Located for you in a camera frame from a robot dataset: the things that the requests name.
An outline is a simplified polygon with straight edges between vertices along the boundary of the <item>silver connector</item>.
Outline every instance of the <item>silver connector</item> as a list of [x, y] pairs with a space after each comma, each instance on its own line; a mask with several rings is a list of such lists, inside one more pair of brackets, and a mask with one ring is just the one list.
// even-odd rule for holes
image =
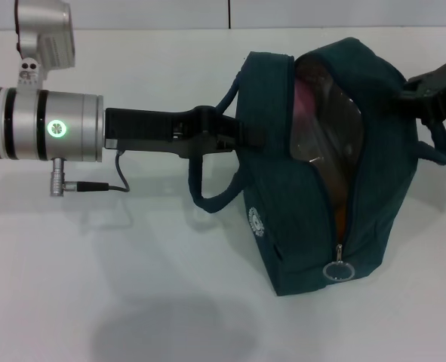
[[77, 192], [77, 182], [67, 181], [63, 184], [63, 190], [65, 192]]
[[63, 183], [65, 173], [63, 171], [63, 159], [54, 158], [54, 169], [51, 171], [50, 196], [54, 198], [63, 197]]

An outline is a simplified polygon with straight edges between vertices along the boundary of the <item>green indicator light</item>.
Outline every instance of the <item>green indicator light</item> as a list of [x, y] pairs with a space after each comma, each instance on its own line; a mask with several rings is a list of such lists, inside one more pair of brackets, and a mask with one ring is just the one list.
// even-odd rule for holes
[[47, 131], [50, 134], [50, 136], [55, 138], [61, 138], [65, 136], [66, 125], [62, 121], [54, 119], [52, 122], [48, 124]]

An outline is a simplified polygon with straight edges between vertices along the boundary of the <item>metal ring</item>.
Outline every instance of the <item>metal ring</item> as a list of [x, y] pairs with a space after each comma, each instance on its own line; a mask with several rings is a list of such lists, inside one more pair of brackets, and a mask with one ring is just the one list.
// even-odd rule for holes
[[[331, 275], [328, 274], [328, 268], [330, 268], [331, 266], [338, 266], [339, 268], [347, 268], [350, 271], [350, 276], [347, 278], [332, 277]], [[355, 277], [355, 268], [352, 266], [352, 264], [350, 264], [348, 262], [329, 262], [323, 268], [323, 275], [327, 279], [329, 279], [333, 282], [342, 283], [344, 281], [350, 281], [353, 279], [353, 277]]]

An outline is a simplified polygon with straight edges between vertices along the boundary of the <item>bag handle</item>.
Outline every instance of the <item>bag handle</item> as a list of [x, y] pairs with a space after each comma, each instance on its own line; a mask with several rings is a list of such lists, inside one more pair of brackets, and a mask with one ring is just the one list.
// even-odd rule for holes
[[442, 123], [430, 124], [427, 127], [431, 131], [434, 147], [419, 141], [414, 149], [416, 156], [444, 166], [446, 165], [446, 128]]
[[[232, 83], [226, 96], [216, 106], [216, 110], [223, 114], [235, 99], [239, 89], [239, 73]], [[216, 213], [223, 209], [227, 204], [239, 195], [248, 184], [244, 171], [239, 165], [238, 171], [232, 178], [228, 188], [218, 196], [212, 198], [204, 198], [202, 196], [202, 156], [192, 157], [189, 159], [189, 191], [191, 192], [194, 204], [208, 213]]]

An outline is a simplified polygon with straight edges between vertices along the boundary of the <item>dark green bag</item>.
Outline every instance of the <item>dark green bag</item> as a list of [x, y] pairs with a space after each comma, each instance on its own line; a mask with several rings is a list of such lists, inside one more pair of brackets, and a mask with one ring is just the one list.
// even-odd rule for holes
[[404, 77], [354, 38], [293, 57], [251, 53], [223, 102], [238, 92], [236, 118], [266, 130], [262, 152], [238, 150], [240, 168], [221, 195], [201, 196], [202, 158], [190, 160], [189, 186], [208, 212], [226, 206], [241, 190], [251, 228], [278, 295], [311, 292], [333, 282], [324, 267], [337, 261], [334, 211], [322, 178], [308, 162], [290, 156], [295, 66], [320, 62], [355, 102], [364, 125], [358, 169], [350, 187], [341, 263], [363, 278], [383, 259], [394, 218], [414, 177], [419, 158], [446, 164], [446, 130], [429, 129], [435, 148], [418, 141], [416, 120], [393, 112], [389, 101]]

